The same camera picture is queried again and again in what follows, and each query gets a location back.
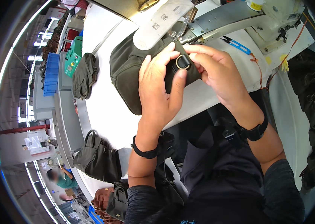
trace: red pipe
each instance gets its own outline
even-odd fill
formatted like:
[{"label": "red pipe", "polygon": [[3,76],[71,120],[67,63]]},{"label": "red pipe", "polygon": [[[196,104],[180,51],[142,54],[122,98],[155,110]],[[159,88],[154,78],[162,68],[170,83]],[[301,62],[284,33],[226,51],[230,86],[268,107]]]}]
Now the red pipe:
[{"label": "red pipe", "polygon": [[18,133],[18,132],[27,132],[39,129],[45,129],[47,133],[47,129],[51,128],[49,124],[39,125],[39,126],[32,126],[32,127],[23,127],[23,128],[14,128],[0,131],[0,134],[10,134],[10,133]]}]

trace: green shirt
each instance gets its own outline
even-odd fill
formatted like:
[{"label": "green shirt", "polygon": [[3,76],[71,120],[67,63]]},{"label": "green shirt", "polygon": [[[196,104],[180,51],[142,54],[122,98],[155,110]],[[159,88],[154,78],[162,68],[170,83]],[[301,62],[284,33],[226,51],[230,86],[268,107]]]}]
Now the green shirt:
[{"label": "green shirt", "polygon": [[61,188],[72,188],[78,185],[77,181],[73,177],[73,179],[70,179],[67,174],[64,174],[64,178],[59,178],[57,185],[60,186]]}]

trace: sewing machine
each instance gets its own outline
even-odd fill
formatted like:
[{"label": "sewing machine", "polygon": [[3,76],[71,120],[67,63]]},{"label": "sewing machine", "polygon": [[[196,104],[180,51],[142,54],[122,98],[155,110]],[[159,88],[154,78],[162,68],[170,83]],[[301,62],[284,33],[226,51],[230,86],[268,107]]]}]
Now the sewing machine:
[{"label": "sewing machine", "polygon": [[[182,44],[206,43],[236,30],[245,29],[263,54],[285,44],[288,30],[300,24],[304,3],[300,0],[265,0],[262,10],[236,0],[197,18],[196,4],[203,0],[92,0],[139,26],[134,44],[141,50],[153,47],[166,33]],[[181,30],[171,30],[183,18]]]}]

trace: brown bag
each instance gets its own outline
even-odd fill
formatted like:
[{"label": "brown bag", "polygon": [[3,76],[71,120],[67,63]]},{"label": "brown bag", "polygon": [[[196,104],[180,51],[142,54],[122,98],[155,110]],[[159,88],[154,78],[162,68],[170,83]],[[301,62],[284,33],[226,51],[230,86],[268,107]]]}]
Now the brown bag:
[{"label": "brown bag", "polygon": [[106,213],[108,206],[110,193],[114,192],[114,188],[103,188],[95,192],[95,197],[92,200],[93,208],[95,213],[104,220],[104,224],[123,224],[122,221],[119,221]]}]

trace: person's left hand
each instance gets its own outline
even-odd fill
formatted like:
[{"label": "person's left hand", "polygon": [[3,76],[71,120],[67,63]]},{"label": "person's left hand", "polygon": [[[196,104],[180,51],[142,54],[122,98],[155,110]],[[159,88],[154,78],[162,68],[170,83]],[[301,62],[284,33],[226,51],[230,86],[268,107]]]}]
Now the person's left hand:
[{"label": "person's left hand", "polygon": [[186,83],[187,71],[176,72],[171,93],[165,90],[164,78],[166,65],[179,56],[174,51],[175,43],[170,43],[153,60],[146,56],[139,71],[139,95],[142,109],[142,122],[146,122],[151,131],[160,133],[178,113],[182,106],[182,96]]}]

